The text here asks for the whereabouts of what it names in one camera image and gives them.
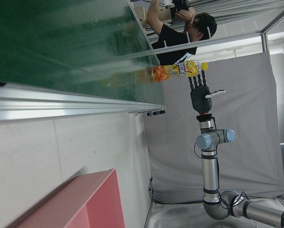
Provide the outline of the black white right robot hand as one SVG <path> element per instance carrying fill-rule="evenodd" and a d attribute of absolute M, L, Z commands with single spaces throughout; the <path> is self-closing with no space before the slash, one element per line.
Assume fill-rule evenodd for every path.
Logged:
<path fill-rule="evenodd" d="M 225 90 L 220 89 L 210 92 L 209 86 L 206 84 L 205 71 L 201 70 L 197 76 L 189 77 L 190 96 L 193 109 L 199 114 L 208 113 L 212 108 L 212 97 L 225 93 Z"/>

